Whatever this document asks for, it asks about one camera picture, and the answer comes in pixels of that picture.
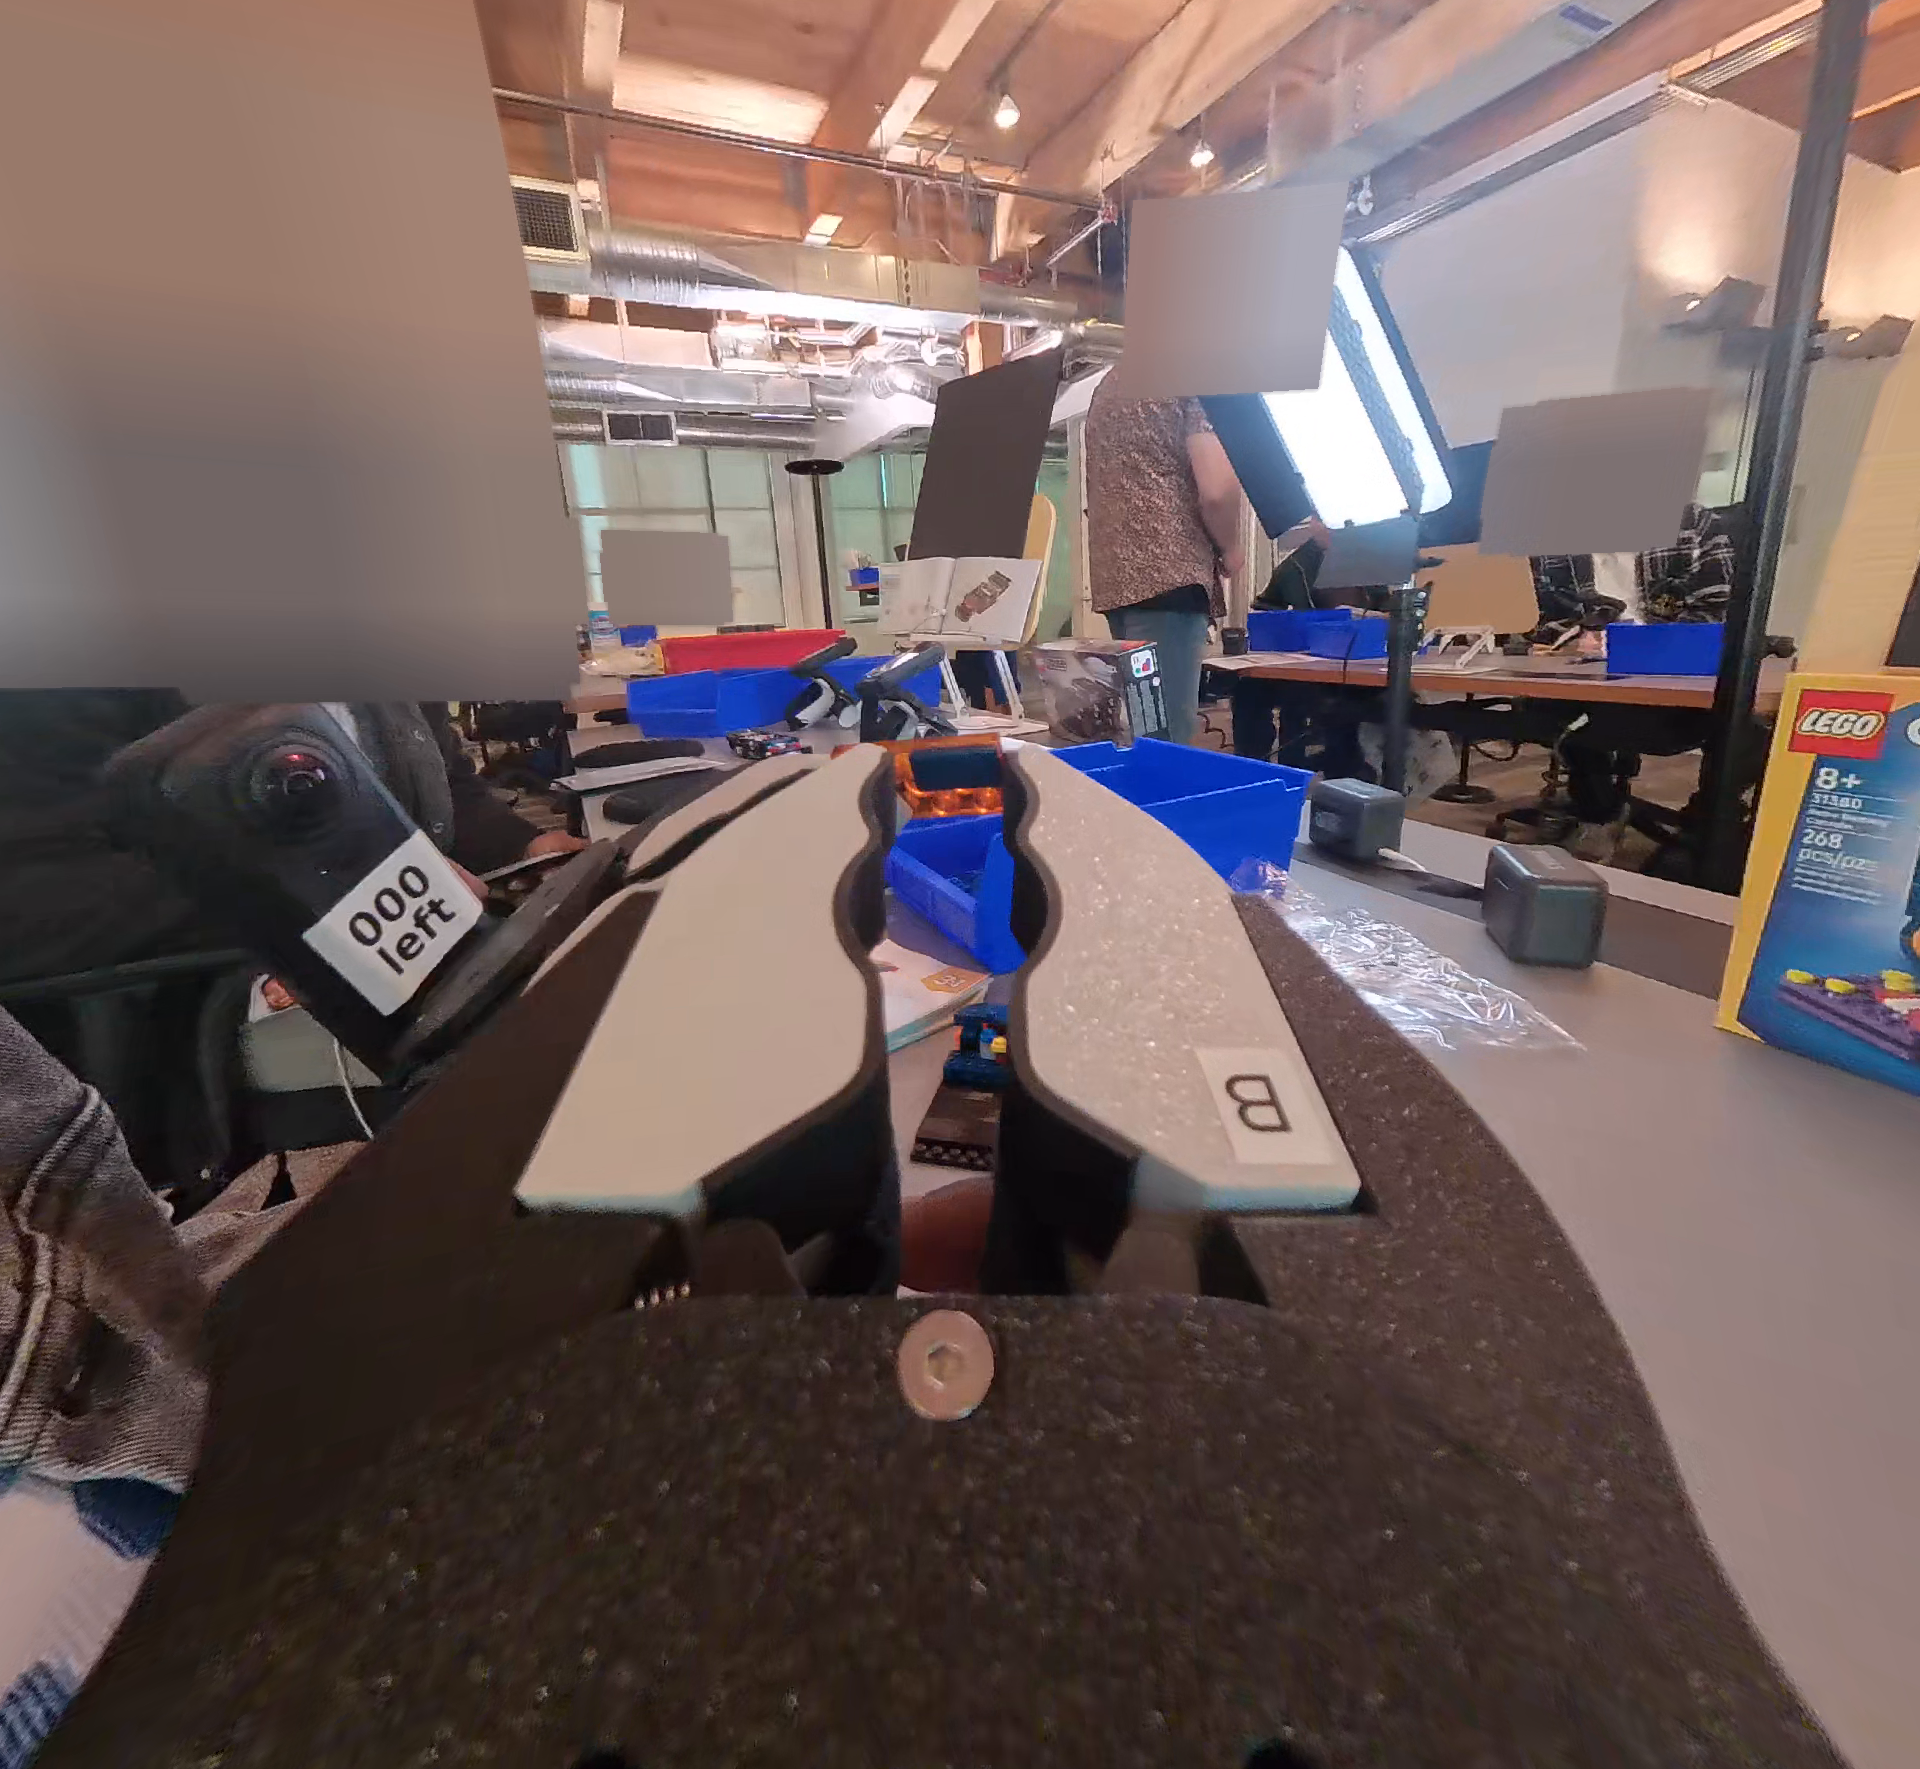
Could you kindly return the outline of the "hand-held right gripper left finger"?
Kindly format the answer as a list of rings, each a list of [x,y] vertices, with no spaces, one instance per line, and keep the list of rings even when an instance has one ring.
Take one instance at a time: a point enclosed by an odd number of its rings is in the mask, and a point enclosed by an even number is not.
[[[856,744],[595,916],[638,938],[518,1180],[540,1211],[864,1218],[896,1144],[871,954],[893,760]]]

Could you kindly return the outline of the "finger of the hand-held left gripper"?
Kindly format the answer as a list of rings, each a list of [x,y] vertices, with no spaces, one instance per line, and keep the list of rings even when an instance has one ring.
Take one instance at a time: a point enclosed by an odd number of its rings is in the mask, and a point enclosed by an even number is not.
[[[719,828],[822,767],[822,753],[780,753],[714,775],[712,786],[686,797],[620,839],[626,862],[622,884],[659,881],[697,851]]]

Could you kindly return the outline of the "orange transparent toy brick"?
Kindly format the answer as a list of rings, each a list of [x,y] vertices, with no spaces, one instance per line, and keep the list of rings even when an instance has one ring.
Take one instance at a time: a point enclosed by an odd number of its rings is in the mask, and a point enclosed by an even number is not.
[[[887,747],[893,753],[897,795],[913,820],[948,822],[1003,813],[1001,736],[917,736],[893,739]]]

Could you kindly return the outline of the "red plastic bin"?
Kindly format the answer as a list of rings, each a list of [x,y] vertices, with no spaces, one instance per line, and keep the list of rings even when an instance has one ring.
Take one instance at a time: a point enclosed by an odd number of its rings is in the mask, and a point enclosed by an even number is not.
[[[663,672],[789,671],[822,651],[851,643],[843,629],[715,629],[656,638]]]

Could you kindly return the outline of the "blue toy brick assembly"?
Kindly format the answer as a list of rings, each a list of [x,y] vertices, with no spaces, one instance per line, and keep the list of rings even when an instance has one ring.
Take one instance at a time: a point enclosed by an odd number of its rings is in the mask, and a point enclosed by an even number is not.
[[[1003,1100],[1013,1087],[1010,1022],[1005,1003],[958,1011],[942,1079],[909,1144],[912,1162],[966,1174],[995,1167]]]

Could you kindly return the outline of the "white instruction booklet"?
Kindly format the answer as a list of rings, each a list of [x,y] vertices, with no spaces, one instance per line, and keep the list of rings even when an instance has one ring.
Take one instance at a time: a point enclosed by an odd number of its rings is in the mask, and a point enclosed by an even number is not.
[[[953,1025],[963,1009],[984,998],[992,982],[992,974],[977,964],[951,964],[892,935],[877,942],[871,962],[892,1055]]]

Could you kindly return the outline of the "crinkled clear bag with bricks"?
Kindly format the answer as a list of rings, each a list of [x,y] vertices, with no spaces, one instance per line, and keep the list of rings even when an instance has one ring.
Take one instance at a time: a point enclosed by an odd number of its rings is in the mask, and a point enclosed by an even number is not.
[[[1347,988],[1426,1052],[1582,1052],[1535,1003],[1460,965],[1396,919],[1335,906],[1266,860],[1242,864],[1229,888],[1278,913]]]

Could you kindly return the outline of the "dark brown toy box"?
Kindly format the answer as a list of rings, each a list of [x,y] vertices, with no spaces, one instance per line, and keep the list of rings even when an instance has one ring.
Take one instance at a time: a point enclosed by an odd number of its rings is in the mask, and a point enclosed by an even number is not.
[[[1170,739],[1159,646],[1131,638],[1056,638],[1027,660],[1056,746]]]

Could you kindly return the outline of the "open booklet on stand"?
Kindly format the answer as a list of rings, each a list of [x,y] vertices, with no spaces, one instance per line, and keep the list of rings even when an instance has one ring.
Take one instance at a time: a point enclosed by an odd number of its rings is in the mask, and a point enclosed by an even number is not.
[[[1031,638],[1042,593],[1042,558],[907,558],[879,570],[877,627],[912,642],[1013,647]]]

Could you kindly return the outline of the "black flag panel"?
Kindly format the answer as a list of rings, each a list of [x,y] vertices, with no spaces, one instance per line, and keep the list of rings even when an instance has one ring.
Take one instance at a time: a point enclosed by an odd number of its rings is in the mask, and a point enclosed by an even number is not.
[[[940,389],[907,560],[1023,556],[1063,369],[1054,347]]]

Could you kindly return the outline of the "person's denim jacket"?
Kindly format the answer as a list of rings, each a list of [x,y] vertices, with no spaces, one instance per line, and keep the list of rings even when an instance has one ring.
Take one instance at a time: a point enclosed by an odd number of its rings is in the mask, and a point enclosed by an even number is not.
[[[4,1469],[183,1494],[215,1295],[360,1149],[261,1159],[176,1227],[104,1097],[4,1017]]]

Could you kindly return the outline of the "wooden desk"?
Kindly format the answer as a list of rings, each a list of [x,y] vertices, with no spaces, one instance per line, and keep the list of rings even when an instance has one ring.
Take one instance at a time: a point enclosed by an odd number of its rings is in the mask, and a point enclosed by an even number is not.
[[[1387,715],[1384,658],[1307,651],[1213,653],[1218,690],[1251,697],[1280,719],[1280,747],[1325,749]],[[1474,669],[1415,660],[1410,726],[1470,746],[1577,746],[1679,753],[1717,733],[1712,677],[1613,677],[1597,665],[1547,657],[1503,658]]]

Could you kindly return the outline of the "blue and yellow toy set box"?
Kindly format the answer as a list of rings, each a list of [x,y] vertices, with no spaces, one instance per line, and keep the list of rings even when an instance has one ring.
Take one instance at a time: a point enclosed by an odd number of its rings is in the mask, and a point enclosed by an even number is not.
[[[1918,1093],[1918,674],[1793,674],[1717,1025]]]

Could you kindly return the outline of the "person's white patterned shirt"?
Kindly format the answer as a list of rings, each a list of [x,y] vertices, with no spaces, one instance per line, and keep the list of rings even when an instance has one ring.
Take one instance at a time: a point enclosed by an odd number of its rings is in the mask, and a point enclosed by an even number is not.
[[[3,1763],[32,1764],[104,1659],[158,1554],[191,1469],[126,1455],[87,1466],[58,1436],[4,1458]]]

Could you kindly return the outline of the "black metal pole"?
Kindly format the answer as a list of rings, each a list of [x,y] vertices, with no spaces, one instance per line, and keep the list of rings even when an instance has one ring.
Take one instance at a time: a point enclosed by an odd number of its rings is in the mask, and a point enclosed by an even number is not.
[[[1814,27],[1808,107],[1800,126],[1744,478],[1746,517],[1703,749],[1697,869],[1700,884],[1717,893],[1740,887],[1744,758],[1759,699],[1768,618],[1871,10],[1873,0],[1823,0]]]

